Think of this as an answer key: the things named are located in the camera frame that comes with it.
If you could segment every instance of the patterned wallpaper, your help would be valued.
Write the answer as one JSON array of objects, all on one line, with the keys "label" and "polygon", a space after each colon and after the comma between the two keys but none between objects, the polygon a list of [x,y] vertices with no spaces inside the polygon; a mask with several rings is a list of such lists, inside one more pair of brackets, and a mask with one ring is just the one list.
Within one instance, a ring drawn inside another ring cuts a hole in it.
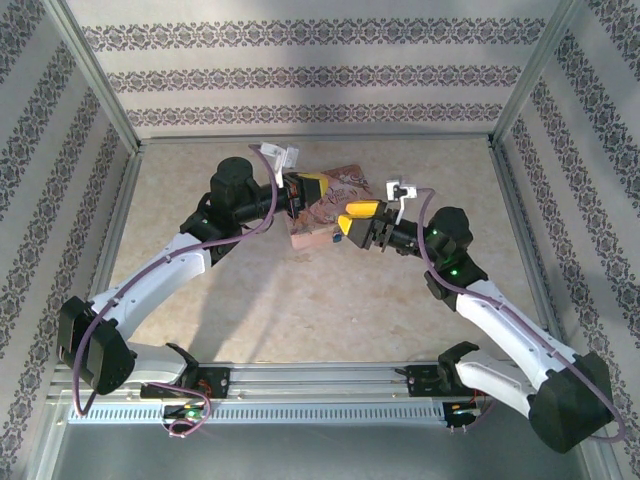
[{"label": "patterned wallpaper", "polygon": [[69,0],[141,138],[489,132],[557,0]]},{"label": "patterned wallpaper", "polygon": [[0,479],[20,478],[57,316],[92,282],[128,154],[39,0],[0,5]]},{"label": "patterned wallpaper", "polygon": [[640,478],[636,19],[629,1],[585,2],[503,148],[566,339],[609,365],[625,479]]}]

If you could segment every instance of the beige floor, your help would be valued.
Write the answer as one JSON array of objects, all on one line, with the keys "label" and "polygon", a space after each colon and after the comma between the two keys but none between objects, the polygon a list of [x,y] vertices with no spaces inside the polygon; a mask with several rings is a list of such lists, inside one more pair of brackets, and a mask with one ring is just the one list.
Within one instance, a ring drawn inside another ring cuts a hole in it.
[{"label": "beige floor", "polygon": [[[485,141],[300,143],[298,169],[358,163],[374,192],[402,174],[438,191],[431,213],[463,207],[475,240],[469,251],[525,313],[535,308]],[[114,282],[160,250],[192,213],[219,161],[245,144],[147,148],[118,254]],[[419,202],[408,207],[415,219]],[[434,300],[416,258],[362,251],[343,241],[294,251],[282,218],[240,244],[207,274],[153,312],[132,337],[176,342],[199,361],[404,361],[434,359],[462,340],[490,345],[482,331]]]}]

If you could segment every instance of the metal corner post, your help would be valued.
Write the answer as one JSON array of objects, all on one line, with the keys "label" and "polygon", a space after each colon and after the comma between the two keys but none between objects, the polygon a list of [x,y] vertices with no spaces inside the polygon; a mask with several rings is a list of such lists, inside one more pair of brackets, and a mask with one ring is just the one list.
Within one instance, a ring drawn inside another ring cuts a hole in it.
[{"label": "metal corner post", "polygon": [[62,39],[76,58],[87,83],[95,92],[98,100],[100,100],[100,105],[104,108],[109,120],[124,141],[127,150],[129,153],[136,153],[140,145],[140,139],[133,130],[133,126],[113,92],[107,76],[84,38],[82,29],[73,16],[71,9],[65,0],[42,0],[42,3],[53,19]]},{"label": "metal corner post", "polygon": [[[557,323],[557,319],[553,314],[551,303],[549,301],[549,294],[545,288],[544,281],[542,279],[541,272],[536,262],[534,247],[529,238],[527,226],[524,220],[524,215],[518,206],[516,197],[515,185],[511,182],[509,174],[506,169],[507,159],[504,158],[500,149],[502,141],[494,142],[493,144],[487,141],[489,147],[489,154],[496,171],[496,177],[498,179],[498,185],[502,191],[507,213],[509,215],[509,221],[513,228],[516,244],[520,250],[520,256],[522,257],[522,264],[525,269],[527,280],[531,288],[531,295],[538,311],[538,315],[546,319],[541,318],[543,325],[549,330],[549,333],[554,337],[562,340],[561,330]],[[601,430],[598,432],[602,436],[610,436],[606,431]],[[586,478],[603,479],[603,480],[622,480],[620,473],[620,467],[613,453],[611,444],[602,442],[596,442],[594,440],[585,440],[577,448],[580,449],[582,460],[584,463]]]},{"label": "metal corner post", "polygon": [[144,146],[141,147],[137,153],[132,153],[129,161],[127,162],[122,186],[120,187],[116,206],[113,211],[113,217],[111,218],[111,224],[109,225],[107,238],[105,239],[98,267],[96,268],[96,272],[93,277],[93,284],[91,285],[90,292],[91,296],[102,292],[109,287],[109,281],[111,280],[113,267],[116,263],[118,248],[120,248],[120,241],[122,240],[127,216],[129,215],[129,207],[131,206],[131,200],[133,199],[133,192],[135,191],[138,173],[140,172],[140,162],[142,161],[143,156]]},{"label": "metal corner post", "polygon": [[542,33],[540,41],[536,45],[522,75],[518,79],[509,100],[505,104],[496,127],[491,133],[492,146],[495,147],[504,139],[516,117],[527,101],[531,90],[540,77],[540,74],[560,44],[560,40],[573,20],[574,15],[582,5],[582,0],[560,0],[555,12],[551,16],[547,28]]}]

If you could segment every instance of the purple cable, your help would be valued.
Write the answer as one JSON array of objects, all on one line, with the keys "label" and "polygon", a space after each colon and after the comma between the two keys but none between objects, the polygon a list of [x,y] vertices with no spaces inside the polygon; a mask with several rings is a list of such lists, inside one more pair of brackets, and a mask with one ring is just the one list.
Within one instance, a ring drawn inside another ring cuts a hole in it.
[{"label": "purple cable", "polygon": [[[177,250],[174,250],[173,252],[168,253],[164,257],[159,258],[155,262],[150,263],[145,268],[140,270],[136,275],[133,276],[133,278],[131,280],[129,280],[118,291],[118,293],[116,293],[113,296],[113,298],[111,298],[106,303],[104,308],[102,308],[102,310],[100,310],[98,312],[96,317],[89,324],[89,327],[87,327],[87,330],[85,331],[84,335],[82,336],[82,339],[80,339],[80,344],[78,345],[78,349],[76,351],[76,357],[75,357],[75,360],[73,362],[73,380],[72,380],[72,385],[71,385],[71,393],[72,393],[71,396],[73,398],[73,406],[74,406],[74,408],[76,410],[76,414],[79,417],[84,417],[84,416],[87,415],[87,413],[89,413],[89,410],[91,409],[91,405],[93,404],[93,401],[96,398],[96,392],[93,391],[91,393],[91,396],[89,397],[89,400],[87,401],[87,404],[85,405],[84,409],[80,405],[80,369],[81,369],[81,364],[82,364],[82,358],[84,356],[84,352],[85,352],[85,350],[87,348],[87,345],[89,344],[89,339],[91,338],[91,335],[93,334],[95,329],[98,328],[98,325],[100,324],[100,321],[105,317],[107,312],[109,312],[109,310],[113,306],[115,306],[120,301],[120,299],[122,299],[122,297],[124,297],[124,295],[136,283],[138,283],[140,281],[140,279],[142,279],[145,275],[148,275],[150,272],[152,272],[153,270],[158,268],[160,265],[170,262],[173,258],[175,258],[175,257],[177,257],[179,255],[182,255],[184,253],[194,251],[194,250],[201,250],[203,248],[218,247],[218,246],[221,246],[221,245],[228,245],[230,243],[237,243],[240,240],[247,239],[249,237],[252,237],[252,236],[260,233],[261,230],[263,230],[264,228],[267,228],[269,226],[269,224],[271,222],[271,219],[273,218],[273,215],[275,214],[276,205],[278,203],[278,185],[276,183],[276,176],[273,173],[273,169],[271,168],[271,165],[269,164],[269,161],[265,158],[265,156],[260,151],[260,146],[259,145],[249,145],[249,148],[258,156],[260,161],[264,164],[265,168],[267,169],[267,173],[269,175],[269,183],[271,184],[271,206],[269,207],[269,211],[267,212],[267,215],[264,217],[262,222],[260,222],[260,225],[258,225],[256,228],[254,228],[253,230],[250,230],[250,231],[248,231],[246,233],[243,233],[242,235],[238,235],[237,237],[223,238],[221,240],[211,240],[209,242],[202,242],[202,243],[198,243],[196,245],[190,245],[188,247],[179,248]],[[168,385],[168,384],[167,385],[158,384],[158,385],[162,386],[163,388],[169,388],[169,387],[171,387],[172,389],[180,388],[180,387],[174,387],[173,385]],[[201,395],[201,393],[198,390],[181,389],[179,391],[182,391],[183,393],[190,393],[190,394],[193,394],[193,395]]]},{"label": "purple cable", "polygon": [[[427,213],[429,202],[431,202],[431,199],[436,194],[436,192],[432,188],[420,188],[418,189],[418,191],[427,193],[427,197],[425,198],[424,203],[422,204],[422,209],[420,210],[420,216],[418,218],[417,231],[422,232],[424,229],[424,217]],[[591,382],[591,380],[589,380],[580,370],[578,370],[571,362],[569,362],[569,360],[567,360],[559,352],[557,352],[551,346],[551,344],[549,344],[542,336],[538,334],[538,332],[536,332],[533,328],[531,328],[511,308],[503,305],[502,303],[500,303],[498,300],[494,298],[488,297],[487,295],[483,295],[481,293],[473,292],[466,288],[460,288],[460,287],[457,287],[456,285],[452,285],[451,283],[447,282],[444,278],[442,278],[438,274],[438,272],[436,272],[435,268],[433,267],[433,264],[429,260],[429,256],[427,255],[427,247],[425,246],[425,242],[424,242],[424,235],[417,235],[417,236],[418,236],[418,246],[420,247],[420,254],[422,255],[422,259],[425,261],[427,265],[427,270],[440,285],[442,285],[447,290],[451,290],[452,292],[456,292],[460,295],[470,295],[472,297],[475,297],[479,300],[482,300],[488,303],[489,305],[491,305],[492,307],[498,310],[502,309],[505,312],[507,312],[507,314],[511,317],[512,320],[514,320],[520,327],[522,327],[522,329],[526,330],[529,335],[531,335],[536,341],[538,341],[545,348],[545,350],[547,350],[547,352],[549,352],[555,359],[557,359],[560,363],[562,363],[562,365],[568,368],[571,373],[573,373],[576,377],[578,377],[578,379],[582,383],[584,383],[589,390],[591,390],[591,392],[598,398],[598,400],[600,400],[603,403],[603,405],[609,409],[609,411],[613,414],[614,419],[618,423],[617,435],[615,435],[614,437],[598,437],[598,436],[592,435],[590,438],[601,441],[601,442],[606,442],[606,443],[616,443],[616,442],[620,442],[621,440],[624,440],[627,434],[627,428],[624,424],[624,419],[622,418],[622,415],[620,415],[620,412],[618,411],[618,409],[613,405],[611,400],[607,398],[607,396],[602,392],[602,390],[600,390],[597,386],[595,386],[593,382]],[[481,417],[486,416],[487,413],[489,413],[489,410],[487,410],[483,415],[478,417],[478,419],[476,419],[476,421],[472,423],[472,425],[475,425],[476,423],[478,423],[478,420],[480,420]]]},{"label": "purple cable", "polygon": [[[171,422],[171,425],[169,425],[169,427],[167,428],[170,436],[180,438],[187,437],[198,430],[200,427],[202,427],[202,425],[207,423],[207,420],[209,420],[209,417],[211,417],[211,401],[209,400],[209,397],[207,397],[204,393],[199,392],[198,390],[191,390],[190,388],[176,387],[175,385],[169,385],[167,383],[149,382],[149,385],[164,388],[166,390],[172,390],[174,392],[186,393],[187,395],[197,395],[202,398],[202,400],[204,401],[204,405],[207,408],[206,413],[196,423],[180,418]],[[187,425],[190,428],[182,433],[177,433],[175,431],[175,428],[178,425]]]}]

